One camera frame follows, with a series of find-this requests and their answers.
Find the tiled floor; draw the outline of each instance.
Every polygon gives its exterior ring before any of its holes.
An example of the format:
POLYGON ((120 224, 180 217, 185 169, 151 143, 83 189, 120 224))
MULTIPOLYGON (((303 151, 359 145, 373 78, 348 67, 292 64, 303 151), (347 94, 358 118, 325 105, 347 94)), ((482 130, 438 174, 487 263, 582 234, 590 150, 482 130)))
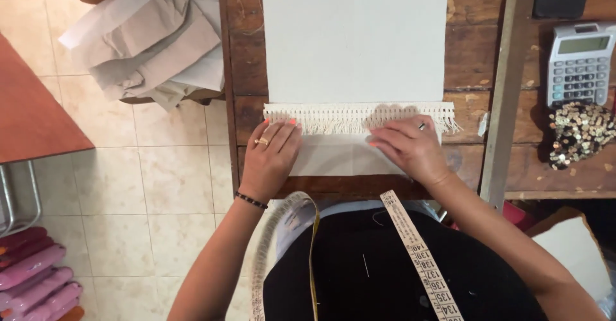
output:
MULTIPOLYGON (((0 0, 0 32, 97 147, 35 161, 41 222, 68 248, 85 320, 164 320, 232 201, 226 107, 107 102, 57 41, 89 8, 0 0)), ((227 320, 248 319, 247 271, 227 320)))

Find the calculator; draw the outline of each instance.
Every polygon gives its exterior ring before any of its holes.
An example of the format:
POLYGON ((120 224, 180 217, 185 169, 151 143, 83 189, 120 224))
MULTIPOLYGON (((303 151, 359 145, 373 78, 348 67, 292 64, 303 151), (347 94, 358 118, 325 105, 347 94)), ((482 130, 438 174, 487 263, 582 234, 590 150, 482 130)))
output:
POLYGON ((548 67, 548 106, 573 101, 605 104, 616 22, 584 22, 554 28, 548 67))

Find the hand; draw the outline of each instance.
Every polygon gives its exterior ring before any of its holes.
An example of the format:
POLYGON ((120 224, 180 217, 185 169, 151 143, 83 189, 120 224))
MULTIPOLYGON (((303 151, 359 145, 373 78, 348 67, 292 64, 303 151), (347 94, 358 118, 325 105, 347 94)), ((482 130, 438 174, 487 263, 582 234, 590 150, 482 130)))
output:
POLYGON ((441 183, 453 174, 447 167, 430 116, 416 115, 408 119, 392 120, 370 132, 376 137, 370 145, 381 150, 389 160, 424 187, 441 183), (426 126, 420 130, 422 123, 426 126))
POLYGON ((248 140, 242 184, 238 191, 259 202, 267 203, 280 190, 302 145, 302 126, 279 121, 269 126, 266 120, 254 129, 248 140), (255 143, 265 138, 269 144, 255 143))

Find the macrame trim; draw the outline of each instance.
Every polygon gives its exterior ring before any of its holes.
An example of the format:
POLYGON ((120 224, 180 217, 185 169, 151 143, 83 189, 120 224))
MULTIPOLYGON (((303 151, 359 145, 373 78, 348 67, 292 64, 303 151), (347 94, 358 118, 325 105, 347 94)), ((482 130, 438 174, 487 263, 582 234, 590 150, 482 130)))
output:
POLYGON ((453 102, 270 103, 263 109, 270 122, 296 119, 305 135, 367 134, 389 120, 417 114, 430 115, 437 132, 460 129, 454 120, 453 102))

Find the calculator display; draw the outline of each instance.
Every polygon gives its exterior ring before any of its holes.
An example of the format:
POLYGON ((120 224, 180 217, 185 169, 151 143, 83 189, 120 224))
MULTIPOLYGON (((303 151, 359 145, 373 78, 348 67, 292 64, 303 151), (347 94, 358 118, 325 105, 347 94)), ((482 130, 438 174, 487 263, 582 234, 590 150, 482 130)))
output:
POLYGON ((563 40, 558 49, 559 54, 581 53, 583 51, 604 50, 610 37, 563 40))

